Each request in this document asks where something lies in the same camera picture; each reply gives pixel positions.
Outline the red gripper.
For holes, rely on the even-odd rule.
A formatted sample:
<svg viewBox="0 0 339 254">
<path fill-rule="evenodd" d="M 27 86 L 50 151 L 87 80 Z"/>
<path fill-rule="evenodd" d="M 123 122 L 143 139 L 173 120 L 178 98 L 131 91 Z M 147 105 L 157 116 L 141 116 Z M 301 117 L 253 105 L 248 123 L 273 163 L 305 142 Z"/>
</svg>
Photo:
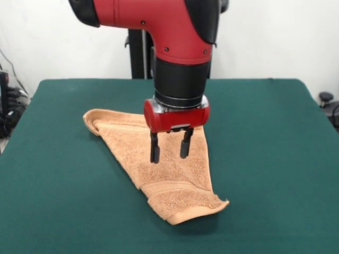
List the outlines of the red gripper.
<svg viewBox="0 0 339 254">
<path fill-rule="evenodd" d="M 150 133 L 150 162 L 159 163 L 160 147 L 158 135 L 161 132 L 196 128 L 207 123 L 210 116 L 210 104 L 206 96 L 202 97 L 201 104 L 192 109 L 171 109 L 157 103 L 154 98 L 145 100 L 144 117 Z M 185 130 L 181 142 L 180 157 L 185 159 L 189 155 L 191 137 L 194 129 Z"/>
</svg>

